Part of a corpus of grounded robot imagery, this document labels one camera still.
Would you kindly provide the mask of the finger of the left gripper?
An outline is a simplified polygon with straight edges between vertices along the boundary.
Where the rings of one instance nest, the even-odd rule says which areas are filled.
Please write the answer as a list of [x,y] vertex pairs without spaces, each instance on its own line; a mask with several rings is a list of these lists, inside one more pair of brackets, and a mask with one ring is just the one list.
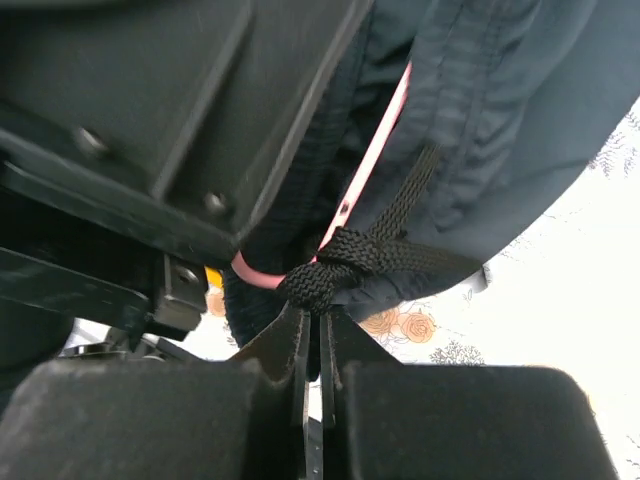
[[5,1],[4,187],[224,265],[264,216],[367,1]]

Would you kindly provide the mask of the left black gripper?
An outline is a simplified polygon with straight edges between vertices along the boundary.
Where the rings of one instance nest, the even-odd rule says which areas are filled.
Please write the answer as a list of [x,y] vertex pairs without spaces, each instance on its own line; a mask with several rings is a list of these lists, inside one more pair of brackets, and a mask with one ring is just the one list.
[[203,266],[8,190],[1,192],[1,387],[58,356],[77,319],[107,325],[88,357],[174,358],[206,310]]

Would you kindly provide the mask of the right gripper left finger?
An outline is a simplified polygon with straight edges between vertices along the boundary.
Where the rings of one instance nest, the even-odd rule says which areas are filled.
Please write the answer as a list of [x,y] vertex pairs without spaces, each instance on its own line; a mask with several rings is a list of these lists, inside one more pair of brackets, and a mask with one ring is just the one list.
[[309,316],[223,362],[55,360],[1,422],[5,479],[301,479]]

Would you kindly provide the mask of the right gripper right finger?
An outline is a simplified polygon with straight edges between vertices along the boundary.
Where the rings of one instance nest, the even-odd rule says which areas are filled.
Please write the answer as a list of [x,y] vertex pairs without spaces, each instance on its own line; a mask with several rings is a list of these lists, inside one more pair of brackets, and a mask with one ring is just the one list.
[[327,479],[601,480],[584,392],[553,368],[405,365],[342,310],[319,321]]

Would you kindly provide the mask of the dark navy shorts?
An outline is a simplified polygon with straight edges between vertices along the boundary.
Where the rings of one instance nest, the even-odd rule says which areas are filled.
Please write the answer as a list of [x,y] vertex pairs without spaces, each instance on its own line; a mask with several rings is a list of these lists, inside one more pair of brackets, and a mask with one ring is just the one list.
[[402,237],[485,263],[598,154],[639,95],[635,1],[377,1],[270,211],[243,246],[281,275],[326,231],[402,77],[408,95],[348,227],[370,228],[421,153]]

